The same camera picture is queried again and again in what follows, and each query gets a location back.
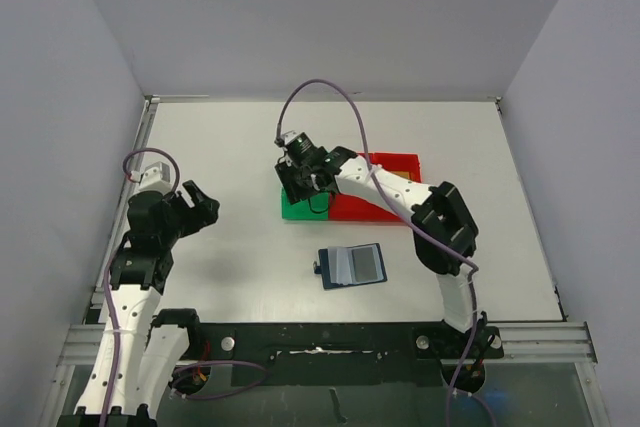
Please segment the blue leather card holder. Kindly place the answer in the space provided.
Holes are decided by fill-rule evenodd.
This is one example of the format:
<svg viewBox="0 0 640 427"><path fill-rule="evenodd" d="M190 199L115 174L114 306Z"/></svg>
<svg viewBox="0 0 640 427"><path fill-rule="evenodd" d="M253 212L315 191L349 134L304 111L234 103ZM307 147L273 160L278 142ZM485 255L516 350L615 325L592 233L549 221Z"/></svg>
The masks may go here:
<svg viewBox="0 0 640 427"><path fill-rule="evenodd" d="M319 249L313 271L324 290L386 282L388 277L379 243Z"/></svg>

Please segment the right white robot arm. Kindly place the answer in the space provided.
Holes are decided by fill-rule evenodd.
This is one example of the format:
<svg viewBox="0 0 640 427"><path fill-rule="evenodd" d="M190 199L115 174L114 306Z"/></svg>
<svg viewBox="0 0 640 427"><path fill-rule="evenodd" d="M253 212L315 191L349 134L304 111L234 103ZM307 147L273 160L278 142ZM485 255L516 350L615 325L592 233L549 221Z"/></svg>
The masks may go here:
<svg viewBox="0 0 640 427"><path fill-rule="evenodd" d="M457 187L411 181L374 164L367 152L327 150L304 132L287 132L275 144L283 151L275 170L290 203L319 193L351 196L394 214L412 230L419 262L439 283L446 346L462 360L474 349L482 355L486 320L474 286L479 267L472 261L479 229Z"/></svg>

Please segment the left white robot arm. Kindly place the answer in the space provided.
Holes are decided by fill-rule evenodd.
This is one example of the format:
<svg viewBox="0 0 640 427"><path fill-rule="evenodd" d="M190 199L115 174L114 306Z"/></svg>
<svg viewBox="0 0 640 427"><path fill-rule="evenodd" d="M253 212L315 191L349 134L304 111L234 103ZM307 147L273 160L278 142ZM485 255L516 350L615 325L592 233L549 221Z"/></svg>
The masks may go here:
<svg viewBox="0 0 640 427"><path fill-rule="evenodd" d="M108 318L91 376L58 425L154 426L177 362L203 354L197 312L159 307L176 243L218 220L217 200L192 180L182 187L145 187L129 198L129 228L105 270Z"/></svg>

